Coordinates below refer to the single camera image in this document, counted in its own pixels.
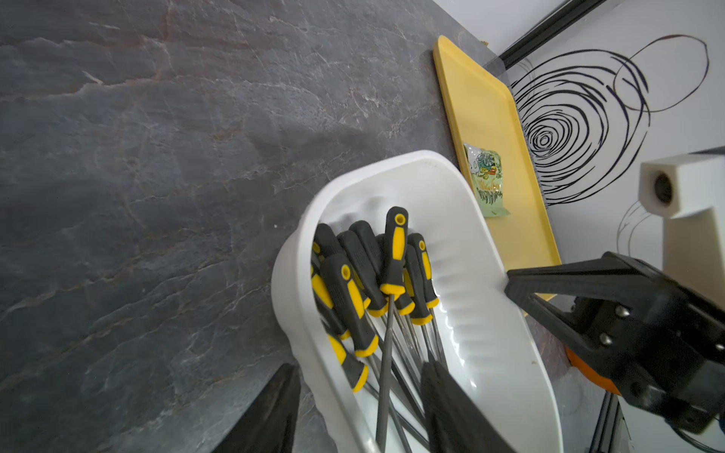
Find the yellow tray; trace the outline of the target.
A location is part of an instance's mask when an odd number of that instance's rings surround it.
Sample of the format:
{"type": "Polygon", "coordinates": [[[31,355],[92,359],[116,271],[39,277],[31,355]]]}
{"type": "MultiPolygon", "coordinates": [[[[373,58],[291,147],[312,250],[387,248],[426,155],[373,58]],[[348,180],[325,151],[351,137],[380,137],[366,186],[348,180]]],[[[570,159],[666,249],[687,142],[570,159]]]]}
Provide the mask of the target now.
{"type": "Polygon", "coordinates": [[[433,60],[464,188],[456,198],[472,210],[476,228],[464,234],[464,251],[474,243],[474,280],[483,290],[503,293],[511,269],[558,265],[560,254],[534,165],[509,88],[451,39],[441,36],[433,60]],[[504,217],[484,218],[466,163],[466,145],[495,151],[502,160],[504,217]]]}

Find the black corner frame post right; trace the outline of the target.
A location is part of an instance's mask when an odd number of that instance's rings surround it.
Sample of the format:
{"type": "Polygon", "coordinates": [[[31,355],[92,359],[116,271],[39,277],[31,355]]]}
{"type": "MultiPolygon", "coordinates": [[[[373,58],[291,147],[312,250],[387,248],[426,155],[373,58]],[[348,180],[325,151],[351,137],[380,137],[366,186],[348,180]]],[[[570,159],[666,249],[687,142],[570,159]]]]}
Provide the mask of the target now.
{"type": "Polygon", "coordinates": [[[553,11],[500,55],[504,67],[506,69],[515,67],[532,52],[575,25],[605,2],[606,0],[565,1],[560,8],[553,11]]]}

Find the green snack packet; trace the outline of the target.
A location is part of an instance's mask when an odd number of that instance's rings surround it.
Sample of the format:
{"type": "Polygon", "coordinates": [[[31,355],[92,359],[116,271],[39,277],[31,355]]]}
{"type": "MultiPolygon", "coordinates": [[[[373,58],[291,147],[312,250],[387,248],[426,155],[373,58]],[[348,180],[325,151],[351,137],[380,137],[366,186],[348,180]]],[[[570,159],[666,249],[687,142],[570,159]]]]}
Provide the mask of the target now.
{"type": "Polygon", "coordinates": [[[508,216],[503,203],[503,173],[500,155],[492,150],[464,144],[466,165],[474,196],[484,218],[508,216]]]}

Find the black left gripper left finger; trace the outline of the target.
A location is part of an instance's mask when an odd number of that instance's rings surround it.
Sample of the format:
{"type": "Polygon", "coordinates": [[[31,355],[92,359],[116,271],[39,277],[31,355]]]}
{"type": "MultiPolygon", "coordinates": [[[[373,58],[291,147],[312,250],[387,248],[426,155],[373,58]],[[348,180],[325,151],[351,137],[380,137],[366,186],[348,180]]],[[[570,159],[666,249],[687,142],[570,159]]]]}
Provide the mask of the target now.
{"type": "Polygon", "coordinates": [[[213,453],[292,452],[300,392],[299,367],[281,365],[213,453]]]}

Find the file tool top black-yellow handle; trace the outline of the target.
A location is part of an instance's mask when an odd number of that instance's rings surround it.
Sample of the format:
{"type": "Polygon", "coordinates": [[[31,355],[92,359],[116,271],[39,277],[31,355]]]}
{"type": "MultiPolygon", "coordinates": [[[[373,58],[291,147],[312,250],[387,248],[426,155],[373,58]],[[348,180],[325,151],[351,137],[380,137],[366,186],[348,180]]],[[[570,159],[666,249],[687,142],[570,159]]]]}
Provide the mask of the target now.
{"type": "Polygon", "coordinates": [[[394,362],[394,319],[396,302],[405,293],[403,283],[403,258],[405,254],[405,241],[407,238],[408,211],[402,207],[392,207],[386,215],[385,249],[383,276],[379,281],[379,289],[388,296],[390,311],[386,322],[383,357],[381,358],[381,371],[379,372],[379,408],[376,425],[376,441],[379,451],[385,452],[389,426],[389,413],[392,406],[390,389],[392,378],[392,363],[394,362]]]}

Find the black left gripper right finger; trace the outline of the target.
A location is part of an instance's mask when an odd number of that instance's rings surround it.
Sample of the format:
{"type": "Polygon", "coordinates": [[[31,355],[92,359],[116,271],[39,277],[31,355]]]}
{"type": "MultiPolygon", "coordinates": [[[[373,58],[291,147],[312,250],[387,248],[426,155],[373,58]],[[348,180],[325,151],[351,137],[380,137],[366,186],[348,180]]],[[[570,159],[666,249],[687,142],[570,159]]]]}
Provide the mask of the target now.
{"type": "Polygon", "coordinates": [[[440,362],[423,364],[420,394],[430,452],[514,452],[440,362]]]}

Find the white plastic storage box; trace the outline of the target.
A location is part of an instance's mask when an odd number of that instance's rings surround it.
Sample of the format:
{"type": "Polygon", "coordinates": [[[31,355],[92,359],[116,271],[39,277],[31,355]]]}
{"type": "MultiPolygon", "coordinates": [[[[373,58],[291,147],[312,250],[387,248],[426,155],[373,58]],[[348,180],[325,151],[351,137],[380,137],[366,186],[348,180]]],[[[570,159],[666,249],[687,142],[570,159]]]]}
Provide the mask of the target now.
{"type": "Polygon", "coordinates": [[[430,250],[435,316],[455,381],[516,451],[561,451],[551,382],[522,311],[504,292],[508,279],[489,229],[459,170],[428,150],[334,179],[275,261],[275,315],[337,449],[377,450],[377,407],[369,394],[353,394],[324,332],[310,280],[313,234],[322,222],[343,228],[361,219],[382,231],[394,206],[409,211],[430,250]]]}

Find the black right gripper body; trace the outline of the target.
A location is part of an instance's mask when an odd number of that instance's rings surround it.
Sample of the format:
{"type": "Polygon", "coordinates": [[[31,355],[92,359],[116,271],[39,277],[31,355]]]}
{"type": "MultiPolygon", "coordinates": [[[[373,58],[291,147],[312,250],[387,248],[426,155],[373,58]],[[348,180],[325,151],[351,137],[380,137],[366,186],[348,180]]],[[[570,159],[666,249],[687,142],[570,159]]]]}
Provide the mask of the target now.
{"type": "Polygon", "coordinates": [[[724,313],[643,260],[508,271],[505,294],[627,403],[703,432],[724,411],[724,313]]]}

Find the orange pumpkin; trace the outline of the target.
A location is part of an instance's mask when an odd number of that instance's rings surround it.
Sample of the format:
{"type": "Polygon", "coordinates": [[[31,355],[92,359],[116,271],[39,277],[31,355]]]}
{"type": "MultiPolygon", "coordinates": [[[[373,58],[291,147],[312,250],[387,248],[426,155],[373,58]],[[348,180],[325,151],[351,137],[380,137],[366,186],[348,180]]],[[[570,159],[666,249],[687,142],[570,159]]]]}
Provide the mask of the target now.
{"type": "Polygon", "coordinates": [[[615,383],[611,379],[606,379],[599,375],[592,367],[586,364],[579,356],[577,356],[569,347],[565,347],[566,356],[570,364],[577,368],[589,381],[597,385],[598,387],[606,390],[611,394],[620,396],[619,389],[615,386],[615,383]]]}

